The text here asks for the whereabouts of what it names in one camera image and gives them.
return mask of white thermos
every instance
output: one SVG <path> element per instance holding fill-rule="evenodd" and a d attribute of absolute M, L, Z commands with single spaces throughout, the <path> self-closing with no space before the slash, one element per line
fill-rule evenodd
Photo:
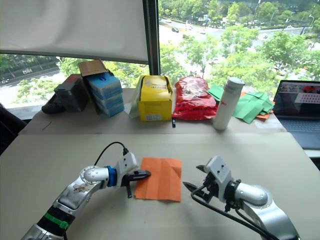
<path fill-rule="evenodd" d="M 237 77 L 229 77 L 224 84 L 218 110 L 213 119 L 213 127 L 217 130 L 225 130 L 235 111 L 236 105 L 241 95 L 241 90 L 245 85 L 244 81 Z"/>

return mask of green cloth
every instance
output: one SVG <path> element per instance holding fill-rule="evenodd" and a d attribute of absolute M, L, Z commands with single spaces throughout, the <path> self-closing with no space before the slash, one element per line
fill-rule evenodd
<path fill-rule="evenodd" d="M 257 115 L 266 115 L 271 112 L 274 104 L 263 92 L 249 92 L 242 96 L 233 112 L 233 116 L 251 123 Z"/>
<path fill-rule="evenodd" d="M 221 99 L 223 93 L 224 93 L 223 86 L 218 86 L 217 84 L 214 84 L 208 90 L 208 94 L 210 94 L 212 97 L 214 97 L 214 99 L 217 100 L 218 102 L 220 102 L 220 99 Z"/>

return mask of green band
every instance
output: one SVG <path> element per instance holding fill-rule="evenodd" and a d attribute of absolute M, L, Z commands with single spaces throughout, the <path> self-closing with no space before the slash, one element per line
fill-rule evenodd
<path fill-rule="evenodd" d="M 61 229 L 67 229 L 69 227 L 69 223 L 67 223 L 66 221 L 61 221 L 60 219 L 55 218 L 54 216 L 50 215 L 49 213 L 46 213 L 44 216 L 47 219 L 49 219 L 51 222 L 58 224 Z"/>

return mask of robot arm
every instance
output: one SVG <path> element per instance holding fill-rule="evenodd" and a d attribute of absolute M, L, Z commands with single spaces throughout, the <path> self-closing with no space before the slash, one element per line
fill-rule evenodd
<path fill-rule="evenodd" d="M 136 170 L 137 168 L 136 158 L 131 152 L 124 155 L 114 168 L 95 165 L 85 167 L 21 240 L 62 240 L 70 224 L 97 190 L 113 186 L 126 187 L 128 198 L 131 198 L 130 182 L 151 175 L 149 171 Z"/>
<path fill-rule="evenodd" d="M 220 156 L 213 157 L 207 165 L 197 168 L 207 174 L 203 186 L 208 193 L 197 190 L 191 183 L 184 182 L 184 185 L 207 204 L 212 197 L 216 197 L 226 203 L 225 212 L 231 208 L 244 210 L 254 224 L 275 236 L 275 239 L 300 239 L 289 217 L 276 205 L 271 193 L 262 186 L 234 181 L 230 169 Z"/>

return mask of red plastic bag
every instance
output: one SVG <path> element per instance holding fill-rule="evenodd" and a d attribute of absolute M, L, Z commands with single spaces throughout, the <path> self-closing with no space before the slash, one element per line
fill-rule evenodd
<path fill-rule="evenodd" d="M 215 99 L 207 93 L 206 80 L 200 77 L 187 76 L 175 84 L 176 103 L 173 118 L 182 120 L 212 119 L 217 112 Z"/>

